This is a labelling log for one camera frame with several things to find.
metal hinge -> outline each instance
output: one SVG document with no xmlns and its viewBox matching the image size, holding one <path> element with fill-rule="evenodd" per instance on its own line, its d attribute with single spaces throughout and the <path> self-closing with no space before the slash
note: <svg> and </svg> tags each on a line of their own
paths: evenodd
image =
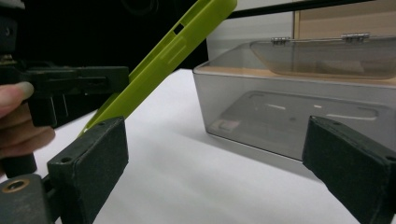
<svg viewBox="0 0 396 224">
<path fill-rule="evenodd" d="M 285 46 L 286 43 L 290 42 L 290 37 L 274 37 L 271 38 L 273 46 Z"/>
<path fill-rule="evenodd" d="M 357 33 L 357 34 L 344 34 L 341 38 L 346 43 L 363 43 L 365 39 L 369 38 L 369 33 Z"/>
</svg>

white tabletop surface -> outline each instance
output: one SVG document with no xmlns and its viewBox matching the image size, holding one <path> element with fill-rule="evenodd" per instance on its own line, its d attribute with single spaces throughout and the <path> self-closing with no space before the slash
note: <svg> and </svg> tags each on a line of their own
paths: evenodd
<svg viewBox="0 0 396 224">
<path fill-rule="evenodd" d="M 37 151 L 40 175 L 90 116 Z M 129 164 L 95 223 L 358 223 L 299 162 L 207 134 L 190 70 L 168 77 L 126 129 Z"/>
</svg>

finger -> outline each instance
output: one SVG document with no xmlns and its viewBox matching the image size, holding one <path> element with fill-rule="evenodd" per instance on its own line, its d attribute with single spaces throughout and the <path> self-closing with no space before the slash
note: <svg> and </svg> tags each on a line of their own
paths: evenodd
<svg viewBox="0 0 396 224">
<path fill-rule="evenodd" d="M 33 85 L 29 82 L 0 86 L 0 118 L 17 108 L 33 91 Z"/>
<path fill-rule="evenodd" d="M 36 149 L 46 146 L 55 137 L 53 129 L 47 129 L 34 137 L 11 147 L 0 149 L 0 160 L 7 157 L 18 157 L 33 153 Z"/>
<path fill-rule="evenodd" d="M 0 118 L 0 130 L 17 126 L 31 118 L 29 106 L 27 104 L 20 105 L 12 113 Z"/>
<path fill-rule="evenodd" d="M 22 124 L 0 130 L 0 148 L 10 147 L 43 133 L 50 127 L 35 127 L 29 119 Z"/>
</svg>

